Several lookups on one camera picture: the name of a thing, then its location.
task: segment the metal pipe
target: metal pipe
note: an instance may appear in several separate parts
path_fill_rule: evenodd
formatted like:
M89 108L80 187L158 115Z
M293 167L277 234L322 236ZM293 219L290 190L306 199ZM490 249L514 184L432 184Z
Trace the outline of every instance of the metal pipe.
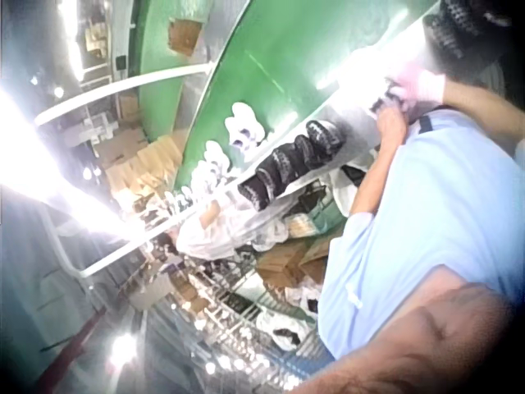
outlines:
M88 72L99 70L104 67L109 67L109 63L100 63L97 66L89 67L84 69L84 73L87 74Z
M47 109L40 113L35 119L34 124L36 126L44 125L57 117L64 115L74 109L80 108L88 103L102 99L121 92L122 90L128 90L137 86L151 84L159 80L167 80L170 78L176 78L178 76L188 76L191 74L198 74L200 72L209 72L213 67L213 63L197 64L193 66L183 66L171 68L168 70L150 72L149 74L143 74L141 76L134 76L126 80L119 80L109 85L101 86L100 88L90 90L89 92L79 94L67 101L59 103L54 107Z
M101 76L100 78L97 78L95 80L88 80L88 81L84 82L83 84L80 84L80 87L81 88L85 88L86 86L97 84L98 82L102 82L104 80L110 80L111 78L112 78L112 76Z

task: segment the hand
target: hand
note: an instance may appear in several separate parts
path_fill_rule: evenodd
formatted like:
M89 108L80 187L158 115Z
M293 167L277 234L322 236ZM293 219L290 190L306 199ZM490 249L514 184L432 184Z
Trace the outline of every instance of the hand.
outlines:
M389 77L399 84L390 89L392 94L409 103L430 101L443 103L445 75L436 75L414 62L406 63L392 71Z
M384 108L377 115L381 146L400 146L407 135L407 128L403 113L396 107Z

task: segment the metal rack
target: metal rack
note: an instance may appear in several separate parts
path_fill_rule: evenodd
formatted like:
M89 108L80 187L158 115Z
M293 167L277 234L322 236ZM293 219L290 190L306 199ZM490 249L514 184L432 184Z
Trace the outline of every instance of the metal rack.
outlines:
M195 364L203 370L201 378L206 392L282 392L332 362L315 323L309 324L310 332L297 349L288 352L257 328L256 318L265 309L296 318L304 318L305 314L300 308L275 299L268 290L255 301L235 293L256 275L254 254L239 252L223 262L229 264L228 272L214 278L203 273L202 262L192 259L185 262L188 268L178 274L187 277L199 296L210 304L192 315L183 308L177 290L169 301L177 305L174 312L184 320L187 332L193 332L185 344ZM204 372L207 363L215 366L212 374Z

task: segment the ceiling light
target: ceiling light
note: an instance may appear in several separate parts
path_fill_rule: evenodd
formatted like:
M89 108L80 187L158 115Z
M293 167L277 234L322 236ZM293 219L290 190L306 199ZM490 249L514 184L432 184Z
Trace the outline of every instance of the ceiling light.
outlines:
M62 14L66 36L75 38L79 31L76 0L62 0L58 5L58 11Z
M80 47L76 41L67 43L67 50L69 52L69 63L73 69L73 74L78 81L84 80L84 66L82 66L82 55L80 54Z
M244 361L242 359L237 359L233 362L233 366L240 371L242 368L244 368Z
M222 355L217 361L223 369L231 369L230 358L227 355Z
M204 330L205 327L206 327L205 319L202 318L200 320L195 321L195 328L197 328L197 330L202 331Z
M214 363L207 363L206 364L206 372L208 372L209 375L213 375L215 373L215 364Z
M93 174L91 173L91 170L87 167L82 171L82 176L84 177L86 181L89 181L91 180L91 178L93 178Z
M60 86L56 87L53 93L55 94L57 99L61 99L62 97L64 97L64 89Z
M127 333L117 337L113 342L110 362L118 368L129 363L137 356L137 341Z

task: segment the shirt sleeve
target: shirt sleeve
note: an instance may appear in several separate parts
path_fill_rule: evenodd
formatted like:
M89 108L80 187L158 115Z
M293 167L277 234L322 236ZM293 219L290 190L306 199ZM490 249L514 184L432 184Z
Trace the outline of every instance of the shirt sleeve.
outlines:
M373 220L374 215L369 212L355 213L348 218L343 235L330 243L323 286L347 277L347 269L361 260L372 231Z

